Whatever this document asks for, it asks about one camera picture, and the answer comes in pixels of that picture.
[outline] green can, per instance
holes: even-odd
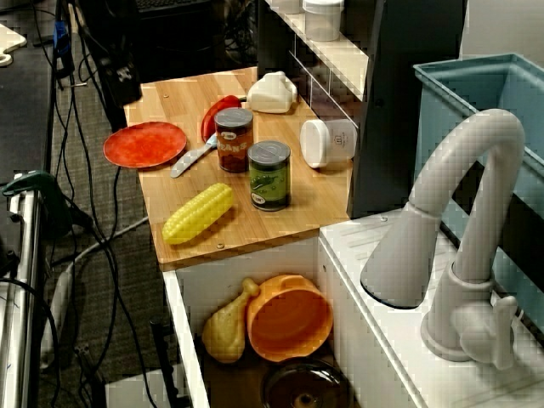
[[[291,201],[291,149],[267,140],[247,151],[252,204],[263,211],[278,211]]]

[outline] orange bowl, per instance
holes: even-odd
[[[269,361],[306,357],[332,329],[332,308],[321,292],[301,275],[265,281],[247,305],[247,333],[253,349]]]

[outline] can lid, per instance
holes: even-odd
[[[315,14],[341,13],[343,0],[303,0],[303,9]]]
[[[306,121],[300,129],[300,149],[312,168],[326,166],[326,151],[330,143],[329,129],[321,119]]]
[[[247,157],[252,162],[270,166],[284,162],[290,155],[289,146],[276,140],[256,143],[247,151]]]
[[[240,128],[251,123],[253,114],[243,108],[227,108],[216,113],[214,119],[223,128]]]

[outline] can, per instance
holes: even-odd
[[[291,201],[291,149],[267,140],[248,151],[252,204],[259,210],[278,211]]]
[[[247,150],[253,145],[253,114],[243,108],[227,108],[214,120],[219,166],[232,173],[247,171]]]

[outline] blue plastic bin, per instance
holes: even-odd
[[[544,70],[517,54],[414,65],[422,100],[414,179],[442,139],[467,117],[486,109],[512,112],[525,130],[524,162],[514,193],[544,218]],[[485,156],[479,161],[485,164]],[[468,215],[450,201],[443,221],[458,237]],[[496,280],[544,330],[544,293],[497,250]]]

